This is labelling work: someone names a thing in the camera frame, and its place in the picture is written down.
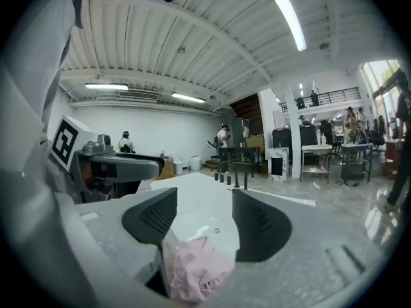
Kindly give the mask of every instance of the black railing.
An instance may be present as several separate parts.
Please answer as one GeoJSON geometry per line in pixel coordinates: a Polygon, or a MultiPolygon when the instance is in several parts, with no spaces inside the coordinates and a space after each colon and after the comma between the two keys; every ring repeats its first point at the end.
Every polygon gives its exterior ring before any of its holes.
{"type": "MultiPolygon", "coordinates": [[[[338,91],[331,91],[325,94],[319,94],[320,105],[339,103],[341,101],[347,101],[352,99],[361,99],[358,87],[338,91]]],[[[305,108],[314,106],[313,101],[311,100],[311,96],[304,97],[302,100],[304,101],[305,108]]],[[[286,103],[281,103],[280,106],[283,112],[288,111],[286,103]]]]}

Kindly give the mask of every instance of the white column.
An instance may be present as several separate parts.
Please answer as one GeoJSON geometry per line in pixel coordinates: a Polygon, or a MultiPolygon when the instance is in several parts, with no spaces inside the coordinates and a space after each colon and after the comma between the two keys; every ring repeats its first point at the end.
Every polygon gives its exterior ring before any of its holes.
{"type": "Polygon", "coordinates": [[[272,148],[272,131],[282,128],[281,111],[271,88],[262,90],[258,93],[259,107],[263,119],[265,158],[267,151],[272,148]]]}
{"type": "Polygon", "coordinates": [[[294,103],[294,96],[291,86],[285,89],[285,101],[288,108],[288,117],[290,118],[291,139],[293,144],[293,178],[300,178],[301,173],[301,138],[300,138],[300,120],[297,114],[297,107],[294,103]]]}

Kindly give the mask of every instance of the air vent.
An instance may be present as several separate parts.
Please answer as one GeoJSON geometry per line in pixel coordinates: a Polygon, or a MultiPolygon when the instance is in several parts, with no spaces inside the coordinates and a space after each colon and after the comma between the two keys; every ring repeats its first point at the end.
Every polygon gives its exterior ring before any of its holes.
{"type": "Polygon", "coordinates": [[[118,96],[119,98],[128,98],[127,100],[138,99],[139,101],[152,101],[153,103],[158,102],[160,98],[160,94],[154,91],[137,89],[128,89],[127,91],[120,91],[118,96]]]}

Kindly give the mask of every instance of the shoe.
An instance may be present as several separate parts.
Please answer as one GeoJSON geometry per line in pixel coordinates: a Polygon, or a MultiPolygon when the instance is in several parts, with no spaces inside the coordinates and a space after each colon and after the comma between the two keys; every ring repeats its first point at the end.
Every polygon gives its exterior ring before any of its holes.
{"type": "Polygon", "coordinates": [[[385,210],[386,213],[391,213],[391,212],[397,211],[395,206],[391,205],[390,203],[384,204],[384,210],[385,210]]]}

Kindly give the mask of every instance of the black post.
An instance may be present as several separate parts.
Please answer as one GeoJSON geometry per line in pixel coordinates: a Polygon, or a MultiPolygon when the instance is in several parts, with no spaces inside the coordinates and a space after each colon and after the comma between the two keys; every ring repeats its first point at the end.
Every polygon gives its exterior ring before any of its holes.
{"type": "Polygon", "coordinates": [[[234,185],[235,188],[240,188],[240,185],[238,185],[238,174],[237,174],[237,167],[234,168],[234,175],[236,179],[236,184],[234,185]]]}
{"type": "Polygon", "coordinates": [[[248,182],[249,182],[249,178],[248,178],[248,174],[247,174],[247,170],[246,170],[246,171],[244,171],[244,189],[248,189],[247,188],[248,182]]]}

